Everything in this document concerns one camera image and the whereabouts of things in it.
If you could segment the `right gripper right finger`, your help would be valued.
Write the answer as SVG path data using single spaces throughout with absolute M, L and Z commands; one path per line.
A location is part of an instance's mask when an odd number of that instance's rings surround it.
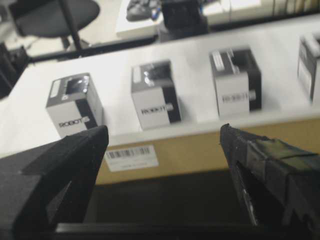
M 255 227 L 289 240 L 320 237 L 320 156 L 224 124 L 220 146 L 238 200 Z

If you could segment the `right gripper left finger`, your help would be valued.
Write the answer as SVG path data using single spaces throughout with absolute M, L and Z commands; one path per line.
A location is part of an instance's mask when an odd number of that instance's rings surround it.
M 0 160 L 0 237 L 81 223 L 109 144 L 105 125 Z

